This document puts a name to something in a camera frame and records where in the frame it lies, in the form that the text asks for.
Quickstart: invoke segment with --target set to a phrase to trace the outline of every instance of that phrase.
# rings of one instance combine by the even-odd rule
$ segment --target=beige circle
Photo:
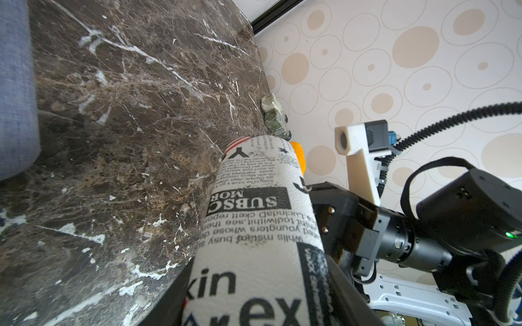
[[[316,175],[327,175],[335,168],[337,159],[330,148],[320,145],[312,148],[306,156],[306,167]]]
[[[353,63],[353,78],[363,86],[377,85],[388,76],[391,67],[390,55],[381,49],[371,49]]]
[[[372,99],[372,110],[375,113],[383,114],[390,111],[393,107],[393,98],[386,93],[377,94]]]
[[[417,68],[427,63],[438,50],[438,35],[426,26],[410,28],[395,41],[392,56],[402,68]]]
[[[316,10],[308,17],[308,28],[316,30],[323,25],[325,21],[325,14],[321,10]]]
[[[274,89],[274,87],[276,86],[276,78],[272,75],[268,75],[266,76],[266,81],[268,81],[268,88],[270,89],[270,91],[272,91],[272,89]]]
[[[487,73],[477,69],[488,63]],[[459,84],[467,88],[486,88],[493,86],[509,75],[515,57],[509,47],[502,43],[482,43],[476,45],[457,60],[454,75]]]
[[[308,75],[308,59],[302,53],[293,53],[289,55],[283,62],[281,74],[283,80],[290,85],[300,83]]]
[[[413,25],[424,13],[426,0],[387,0],[381,12],[383,25],[400,30]]]
[[[415,106],[435,105],[448,96],[451,75],[441,67],[424,67],[415,71],[404,86],[404,97]]]
[[[393,174],[391,175],[391,178],[397,186],[404,187],[404,185],[406,184],[406,180],[408,180],[408,178],[410,177],[410,175],[412,173],[413,173],[412,169],[410,169],[409,167],[403,166],[403,167],[396,169],[393,172]]]
[[[333,35],[318,38],[310,48],[309,60],[317,69],[326,69],[334,65],[341,55],[341,41]]]
[[[377,39],[381,30],[379,19],[372,14],[353,17],[342,32],[342,42],[350,51],[362,51]]]
[[[317,105],[317,90],[310,84],[300,84],[290,93],[290,107],[297,114],[308,114]]]
[[[480,9],[463,11],[453,22],[453,30],[458,35],[471,35],[482,28],[486,15]]]
[[[295,24],[288,23],[278,28],[274,35],[272,46],[274,50],[282,55],[288,55],[294,52],[301,39],[299,27]]]
[[[335,123],[341,126],[348,126],[353,123],[353,112],[347,108],[340,109],[335,114]]]
[[[392,102],[393,102],[391,109],[389,111],[385,112],[384,114],[375,112],[374,109],[372,108],[372,102],[373,102],[374,98],[377,95],[383,94],[383,93],[390,95]],[[380,97],[383,100],[386,100],[386,101],[384,101],[385,103],[390,102],[389,99],[386,99],[387,96],[380,96]],[[402,95],[398,89],[396,89],[395,87],[390,86],[390,85],[381,85],[381,86],[377,86],[376,88],[369,91],[368,94],[366,94],[366,96],[364,97],[364,100],[363,100],[363,104],[362,104],[362,111],[369,120],[381,120],[381,119],[390,120],[399,113],[400,109],[402,108],[402,101],[403,101]]]
[[[488,171],[505,178],[522,177],[522,134],[507,134],[492,139],[482,150],[482,163]]]
[[[352,80],[350,74],[342,68],[332,68],[319,80],[319,94],[326,101],[339,101],[348,94]]]
[[[456,179],[464,174],[467,169],[460,166],[441,166],[438,168],[438,171],[448,179]]]
[[[479,63],[479,65],[477,66],[477,69],[478,70],[485,70],[488,68],[488,63],[487,62],[481,62]]]
[[[261,57],[261,62],[265,62],[268,58],[268,50],[266,47],[260,47],[259,48],[259,56]]]

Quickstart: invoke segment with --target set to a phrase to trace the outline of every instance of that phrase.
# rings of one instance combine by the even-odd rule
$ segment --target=black cable
[[[497,281],[493,311],[501,322],[509,322],[509,305],[520,279],[522,279],[522,250],[504,267]]]
[[[373,274],[372,274],[372,277],[370,277],[369,279],[363,281],[361,279],[358,279],[358,278],[354,277],[353,274],[352,274],[353,281],[357,282],[359,284],[370,284],[370,283],[373,283],[373,281],[375,281],[376,278],[377,278],[377,263],[376,262],[373,262]]]
[[[487,117],[508,114],[522,114],[522,102],[494,104],[456,114],[411,134],[409,137],[395,144],[394,148],[402,152],[419,141],[451,127]],[[389,167],[395,157],[396,155],[392,154],[384,158],[376,158],[376,160],[382,162],[382,166],[385,167],[384,170],[388,170],[387,167]],[[383,182],[377,186],[379,197],[383,195],[384,184],[386,183],[386,176],[388,174],[388,171],[384,170],[381,170],[379,177]]]

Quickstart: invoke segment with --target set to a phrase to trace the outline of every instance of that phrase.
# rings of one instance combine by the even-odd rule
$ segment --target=dark brown marble surface
[[[131,325],[268,92],[231,0],[30,0],[42,153],[0,182],[0,324]]]

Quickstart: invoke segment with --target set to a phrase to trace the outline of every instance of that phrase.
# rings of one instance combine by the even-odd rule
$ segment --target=wall
[[[303,145],[308,184],[347,187],[334,128],[386,119],[406,137],[470,108],[522,101],[522,1],[307,1],[256,36],[272,91]],[[401,211],[407,177],[428,161],[465,158],[522,188],[522,117],[489,118],[447,130],[390,166],[382,205]],[[464,170],[444,167],[412,184],[416,204]],[[410,280],[427,274],[379,263]]]

